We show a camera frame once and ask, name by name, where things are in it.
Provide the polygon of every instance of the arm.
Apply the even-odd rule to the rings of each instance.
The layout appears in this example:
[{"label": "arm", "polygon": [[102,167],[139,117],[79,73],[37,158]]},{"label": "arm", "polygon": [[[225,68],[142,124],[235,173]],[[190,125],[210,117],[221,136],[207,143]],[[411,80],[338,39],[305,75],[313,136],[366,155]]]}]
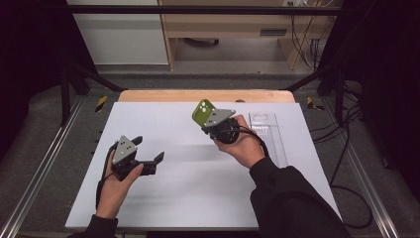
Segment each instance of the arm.
[{"label": "arm", "polygon": [[115,151],[110,155],[107,165],[105,182],[101,191],[101,198],[96,209],[96,214],[92,215],[89,226],[82,233],[76,233],[68,238],[114,238],[118,225],[117,214],[133,182],[142,173],[143,165],[135,167],[130,174],[122,181],[119,181],[112,172],[112,158]]},{"label": "arm", "polygon": [[[242,115],[235,118],[248,128]],[[262,237],[350,237],[335,211],[304,176],[294,167],[276,167],[264,157],[253,136],[241,133],[234,144],[215,144],[250,169],[257,186],[251,203]]]}]

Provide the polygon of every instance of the white tabletop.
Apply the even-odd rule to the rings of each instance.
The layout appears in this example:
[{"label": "white tabletop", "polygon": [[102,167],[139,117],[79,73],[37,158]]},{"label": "white tabletop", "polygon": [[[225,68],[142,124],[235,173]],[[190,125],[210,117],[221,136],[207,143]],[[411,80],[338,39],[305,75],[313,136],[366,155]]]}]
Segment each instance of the white tabletop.
[{"label": "white tabletop", "polygon": [[[237,114],[273,112],[287,164],[300,170],[339,214],[297,103],[213,103]],[[84,229],[95,213],[96,185],[109,147],[143,136],[136,160],[165,152],[154,176],[140,177],[120,209],[119,227],[137,230],[257,229],[249,170],[219,152],[191,119],[196,102],[117,102],[65,227]]]}]

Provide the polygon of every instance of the black curtain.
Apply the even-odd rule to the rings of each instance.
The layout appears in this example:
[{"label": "black curtain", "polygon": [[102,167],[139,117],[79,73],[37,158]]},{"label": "black curtain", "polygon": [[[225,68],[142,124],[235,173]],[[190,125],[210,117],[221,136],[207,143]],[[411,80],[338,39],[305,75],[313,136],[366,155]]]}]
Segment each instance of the black curtain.
[{"label": "black curtain", "polygon": [[[30,98],[59,85],[66,65],[78,63],[97,73],[72,14],[46,12],[43,6],[48,3],[0,2],[0,159],[28,114]],[[65,0],[51,3],[67,4]],[[81,75],[72,76],[83,81]]]},{"label": "black curtain", "polygon": [[[358,7],[357,1],[345,4]],[[368,4],[361,6],[368,9]],[[320,67],[333,59],[355,20],[337,18]],[[420,200],[419,26],[420,1],[395,4],[392,0],[377,0],[340,66],[345,80],[362,85],[361,107],[383,154],[384,165],[398,169]]]}]

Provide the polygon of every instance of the floor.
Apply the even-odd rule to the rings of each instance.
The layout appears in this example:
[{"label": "floor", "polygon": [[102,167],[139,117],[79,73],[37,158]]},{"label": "floor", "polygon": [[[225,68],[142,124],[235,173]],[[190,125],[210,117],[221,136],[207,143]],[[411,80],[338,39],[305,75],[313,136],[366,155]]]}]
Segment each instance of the floor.
[{"label": "floor", "polygon": [[[303,61],[295,71],[290,71],[276,40],[221,39],[214,46],[208,42],[182,40],[176,54],[173,70],[167,66],[131,66],[129,70],[117,65],[98,65],[101,74],[116,84],[128,88],[260,88],[280,89],[303,78],[312,71]],[[89,95],[82,97],[72,93],[73,103],[79,100],[80,109],[74,118],[71,130],[66,132],[53,163],[48,165],[39,186],[33,190],[33,198],[27,201],[23,217],[15,223],[19,226],[18,237],[63,237],[70,234],[64,223],[71,203],[77,196],[90,159],[95,151],[112,102],[118,93],[112,92],[92,80]],[[328,107],[333,97],[319,97],[318,81],[314,81],[293,94],[300,103],[313,139],[332,130],[334,125]],[[101,112],[95,112],[97,102],[107,95]],[[308,97],[313,105],[308,106]],[[347,95],[345,106],[355,105],[355,98]],[[0,167],[0,224],[4,226],[24,197],[31,180],[39,174],[37,168],[45,162],[49,147],[59,132],[60,122],[59,88],[54,87],[34,96],[30,103],[30,114],[21,132],[14,141]],[[364,166],[380,201],[395,227],[397,237],[420,237],[420,205],[411,195],[397,171],[383,167],[378,151],[368,128],[360,118],[350,126],[353,149]],[[327,179],[330,179],[338,158],[343,151],[341,135],[333,134],[329,140],[318,141],[315,146]],[[362,193],[358,177],[355,176],[350,154],[344,155],[335,184],[345,185]],[[345,222],[362,225],[368,219],[365,205],[356,196],[333,188],[340,212]],[[383,237],[379,217],[368,227],[348,227],[354,237]],[[178,234],[165,234],[176,237]],[[218,237],[235,237],[219,234]]]}]

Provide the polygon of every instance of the person's left hand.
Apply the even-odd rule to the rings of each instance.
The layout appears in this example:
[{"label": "person's left hand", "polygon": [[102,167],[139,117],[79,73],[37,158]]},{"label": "person's left hand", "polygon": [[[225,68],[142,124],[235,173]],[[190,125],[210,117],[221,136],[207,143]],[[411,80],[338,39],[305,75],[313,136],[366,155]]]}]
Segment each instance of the person's left hand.
[{"label": "person's left hand", "polygon": [[[112,159],[114,158],[115,150],[109,156],[105,178],[111,175]],[[96,216],[115,219],[118,211],[127,196],[130,186],[142,173],[143,165],[135,167],[129,175],[122,181],[119,181],[114,175],[105,179],[101,191],[101,198],[99,200],[98,208],[96,209]]]}]

